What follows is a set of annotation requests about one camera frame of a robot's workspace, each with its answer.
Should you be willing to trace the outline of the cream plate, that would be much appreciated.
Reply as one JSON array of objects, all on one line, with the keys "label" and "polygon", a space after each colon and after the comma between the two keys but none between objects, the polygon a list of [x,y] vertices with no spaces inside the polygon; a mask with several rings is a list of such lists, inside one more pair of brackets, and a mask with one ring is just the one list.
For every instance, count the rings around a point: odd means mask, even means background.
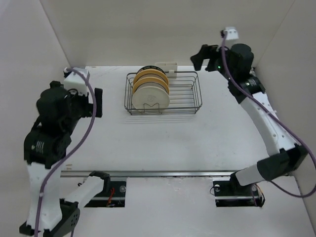
[{"label": "cream plate", "polygon": [[170,98],[167,92],[155,86],[145,86],[137,89],[132,96],[132,105],[140,111],[166,109],[169,103]]}]

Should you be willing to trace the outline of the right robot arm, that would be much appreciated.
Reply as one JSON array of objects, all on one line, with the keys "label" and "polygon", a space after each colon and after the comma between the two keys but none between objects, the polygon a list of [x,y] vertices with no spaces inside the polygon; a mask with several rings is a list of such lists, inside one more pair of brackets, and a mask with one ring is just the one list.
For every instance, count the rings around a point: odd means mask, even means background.
[{"label": "right robot arm", "polygon": [[231,48],[204,44],[190,57],[196,71],[207,59],[206,71],[218,71],[228,80],[229,92],[252,119],[266,146],[267,158],[231,174],[229,189],[236,195],[254,184],[297,170],[308,155],[307,149],[279,124],[263,84],[251,73],[253,58],[251,47],[242,43]]}]

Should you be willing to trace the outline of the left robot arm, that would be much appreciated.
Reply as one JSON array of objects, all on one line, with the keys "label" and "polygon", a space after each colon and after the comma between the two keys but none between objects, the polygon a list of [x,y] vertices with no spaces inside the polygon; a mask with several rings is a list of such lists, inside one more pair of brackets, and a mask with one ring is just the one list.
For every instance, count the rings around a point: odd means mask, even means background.
[{"label": "left robot arm", "polygon": [[67,157],[71,135],[81,118],[102,116],[100,88],[94,90],[95,100],[88,93],[72,87],[65,89],[57,81],[43,91],[37,100],[39,117],[24,141],[24,160],[30,178],[31,206],[29,216],[19,232],[36,237],[72,235],[81,210],[97,194],[105,196],[111,188],[108,173],[93,171],[87,180],[66,198],[60,198],[60,161]]}]

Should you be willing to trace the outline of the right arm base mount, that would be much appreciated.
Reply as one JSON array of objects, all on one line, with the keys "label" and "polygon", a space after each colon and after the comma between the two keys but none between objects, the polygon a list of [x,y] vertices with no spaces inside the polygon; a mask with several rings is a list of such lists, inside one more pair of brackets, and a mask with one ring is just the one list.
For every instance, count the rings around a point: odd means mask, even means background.
[{"label": "right arm base mount", "polygon": [[259,207],[265,204],[265,196],[258,185],[234,189],[229,180],[213,180],[210,193],[215,197],[216,207]]}]

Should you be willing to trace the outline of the green rimmed plate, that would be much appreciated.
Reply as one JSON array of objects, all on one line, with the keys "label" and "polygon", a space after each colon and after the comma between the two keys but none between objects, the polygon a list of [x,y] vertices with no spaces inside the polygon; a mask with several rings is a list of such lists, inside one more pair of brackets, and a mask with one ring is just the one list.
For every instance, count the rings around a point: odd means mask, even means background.
[{"label": "green rimmed plate", "polygon": [[165,71],[164,71],[163,69],[161,69],[160,67],[157,67],[157,66],[155,66],[155,65],[143,66],[143,67],[141,67],[141,68],[137,71],[137,73],[139,73],[139,72],[141,72],[141,71],[143,71],[143,70],[157,70],[157,71],[160,71],[160,72],[162,72],[162,73],[165,74]]}]

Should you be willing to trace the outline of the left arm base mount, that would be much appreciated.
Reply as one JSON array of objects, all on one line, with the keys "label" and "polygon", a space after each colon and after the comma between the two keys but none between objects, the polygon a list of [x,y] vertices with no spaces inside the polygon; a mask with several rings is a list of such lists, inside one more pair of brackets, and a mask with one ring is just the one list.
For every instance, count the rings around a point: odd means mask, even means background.
[{"label": "left arm base mount", "polygon": [[90,208],[121,208],[125,207],[125,195],[127,189],[127,178],[111,178],[110,187],[107,191],[98,193],[85,207]]}]

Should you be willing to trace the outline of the yellow plate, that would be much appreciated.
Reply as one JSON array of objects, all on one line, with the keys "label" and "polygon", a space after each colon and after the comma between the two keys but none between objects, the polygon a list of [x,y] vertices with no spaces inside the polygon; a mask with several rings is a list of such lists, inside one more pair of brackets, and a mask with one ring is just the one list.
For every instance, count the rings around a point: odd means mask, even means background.
[{"label": "yellow plate", "polygon": [[134,94],[141,85],[148,82],[154,82],[161,85],[165,89],[166,93],[169,94],[169,86],[167,85],[167,83],[163,79],[158,79],[155,77],[145,77],[145,78],[139,79],[137,82],[133,84],[132,94]]},{"label": "yellow plate", "polygon": [[142,76],[145,75],[155,75],[158,76],[158,78],[162,79],[166,84],[169,84],[168,77],[161,71],[155,70],[155,69],[146,69],[138,72],[133,80],[133,83],[135,84]]}]

